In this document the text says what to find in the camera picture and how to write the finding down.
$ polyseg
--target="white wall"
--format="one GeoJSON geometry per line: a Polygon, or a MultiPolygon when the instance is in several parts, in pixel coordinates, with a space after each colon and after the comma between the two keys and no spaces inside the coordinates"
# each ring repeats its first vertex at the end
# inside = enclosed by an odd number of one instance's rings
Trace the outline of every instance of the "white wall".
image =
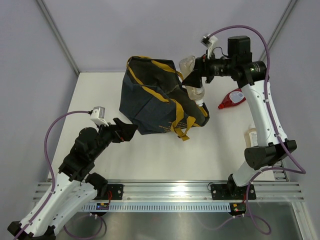
{"type": "Polygon", "coordinates": [[[293,155],[307,171],[290,178],[300,182],[315,226],[320,222],[319,10],[319,0],[299,1],[271,51],[270,69],[277,113],[289,138],[297,142],[293,155]]]}
{"type": "MultiPolygon", "coordinates": [[[[124,70],[130,56],[172,59],[201,56],[203,34],[243,24],[268,39],[289,0],[45,0],[82,72],[124,70]]],[[[248,30],[220,33],[249,35],[256,60],[263,45],[248,30]]]]}
{"type": "MultiPolygon", "coordinates": [[[[65,113],[77,78],[33,0],[0,0],[0,238],[43,181],[47,128],[65,113]]],[[[52,158],[62,124],[49,141],[52,158]]]]}

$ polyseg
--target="clear bottle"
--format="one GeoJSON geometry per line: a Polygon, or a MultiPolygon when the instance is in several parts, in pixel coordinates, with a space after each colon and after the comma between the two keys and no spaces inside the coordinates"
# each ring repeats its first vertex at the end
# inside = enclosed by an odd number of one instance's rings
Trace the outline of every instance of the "clear bottle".
{"type": "MultiPolygon", "coordinates": [[[[195,56],[188,56],[182,59],[179,62],[180,72],[183,75],[183,78],[189,76],[189,74],[194,70],[196,63],[195,56]]],[[[201,86],[201,88],[193,87],[193,86],[185,86],[188,96],[191,100],[195,101],[198,106],[202,106],[204,104],[204,96],[205,96],[205,88],[201,86]]]]}
{"type": "Polygon", "coordinates": [[[258,135],[255,125],[251,124],[249,130],[244,134],[244,140],[247,148],[258,146],[258,135]]]}

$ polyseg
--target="black mount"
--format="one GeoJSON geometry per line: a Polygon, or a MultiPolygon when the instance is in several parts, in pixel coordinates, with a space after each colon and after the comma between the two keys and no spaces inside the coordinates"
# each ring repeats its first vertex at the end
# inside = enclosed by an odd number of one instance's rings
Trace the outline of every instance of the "black mount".
{"type": "MultiPolygon", "coordinates": [[[[210,185],[212,200],[244,200],[247,187],[247,185],[237,186],[231,174],[228,177],[227,183],[214,183],[210,185]]],[[[248,199],[257,199],[255,187],[252,184],[249,187],[248,199]]]]}
{"type": "Polygon", "coordinates": [[[124,194],[123,184],[108,183],[103,176],[96,172],[89,174],[85,182],[90,183],[97,190],[97,196],[94,200],[108,200],[108,192],[111,192],[112,200],[122,200],[124,194]]]}
{"type": "MultiPolygon", "coordinates": [[[[285,140],[283,143],[288,151],[292,153],[297,149],[295,140],[285,140]]],[[[252,146],[244,150],[244,158],[248,165],[254,170],[265,166],[273,166],[288,156],[280,143],[269,146],[252,146]]]]}
{"type": "Polygon", "coordinates": [[[109,146],[110,143],[130,141],[138,126],[126,124],[119,118],[114,118],[115,125],[101,125],[98,131],[93,127],[82,129],[70,153],[64,158],[59,167],[59,173],[69,176],[69,180],[82,182],[88,173],[95,167],[96,158],[109,146]]]}

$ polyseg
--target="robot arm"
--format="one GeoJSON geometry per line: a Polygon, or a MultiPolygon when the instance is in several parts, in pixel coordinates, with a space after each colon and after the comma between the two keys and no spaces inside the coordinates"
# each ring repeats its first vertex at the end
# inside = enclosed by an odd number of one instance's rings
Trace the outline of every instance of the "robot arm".
{"type": "Polygon", "coordinates": [[[91,111],[91,120],[97,125],[98,131],[93,127],[80,131],[70,153],[59,167],[54,192],[51,192],[51,188],[48,189],[25,218],[9,225],[8,231],[13,236],[27,226],[18,237],[19,240],[54,240],[66,222],[85,203],[107,194],[108,181],[97,173],[89,174],[95,166],[94,161],[110,143],[130,141],[138,126],[125,124],[118,118],[113,119],[115,124],[107,123],[104,114],[103,107],[95,107],[91,111]],[[84,180],[80,189],[69,197],[84,180]],[[40,208],[39,214],[31,221],[40,208]]]}
{"type": "Polygon", "coordinates": [[[278,126],[280,137],[289,152],[296,148],[296,141],[288,140],[275,110],[270,93],[270,83],[267,83],[268,99],[265,100],[266,65],[262,61],[252,62],[250,38],[234,36],[228,38],[227,58],[215,58],[211,38],[204,37],[202,43],[208,47],[207,54],[195,60],[193,71],[182,82],[183,85],[198,88],[202,86],[202,77],[210,83],[215,76],[229,76],[237,82],[244,94],[257,130],[258,146],[249,147],[244,151],[245,162],[237,172],[229,177],[234,188],[248,184],[249,180],[263,168],[273,166],[287,155],[276,135],[267,109],[267,103],[278,126]]]}

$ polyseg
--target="metal frame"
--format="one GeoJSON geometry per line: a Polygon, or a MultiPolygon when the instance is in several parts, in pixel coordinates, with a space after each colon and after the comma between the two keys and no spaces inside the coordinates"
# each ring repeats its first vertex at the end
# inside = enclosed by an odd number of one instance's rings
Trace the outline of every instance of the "metal frame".
{"type": "MultiPolygon", "coordinates": [[[[166,182],[132,182],[112,181],[123,184],[122,200],[115,203],[241,203],[241,200],[212,200],[208,190],[209,183],[223,184],[225,181],[166,181],[166,182]]],[[[40,182],[37,186],[34,202],[38,202],[48,188],[50,182],[40,182]]],[[[256,181],[254,182],[256,200],[250,202],[303,202],[304,197],[298,182],[289,181],[256,181]]]]}
{"type": "Polygon", "coordinates": [[[305,202],[292,202],[293,211],[304,240],[316,240],[317,234],[313,226],[305,202]]]}
{"type": "Polygon", "coordinates": [[[59,44],[59,46],[61,47],[61,50],[66,58],[66,60],[68,61],[68,63],[70,64],[70,67],[73,69],[74,73],[79,76],[80,71],[79,68],[73,58],[73,56],[71,55],[64,39],[62,38],[55,22],[54,19],[52,18],[47,5],[45,4],[45,2],[43,0],[35,0],[37,6],[39,7],[40,12],[42,13],[46,23],[48,24],[52,34],[55,36],[55,39],[57,41],[57,43],[59,44]]]}
{"type": "MultiPolygon", "coordinates": [[[[290,0],[288,5],[286,6],[282,16],[280,17],[279,22],[277,23],[275,29],[273,30],[273,33],[271,34],[271,37],[268,40],[267,45],[268,45],[269,51],[274,46],[276,39],[279,37],[280,32],[283,30],[286,22],[288,21],[289,16],[291,15],[293,10],[295,9],[298,1],[299,0],[290,0]]],[[[266,57],[267,57],[266,50],[264,49],[261,56],[260,56],[260,60],[264,61],[266,59],[266,57]]]]}

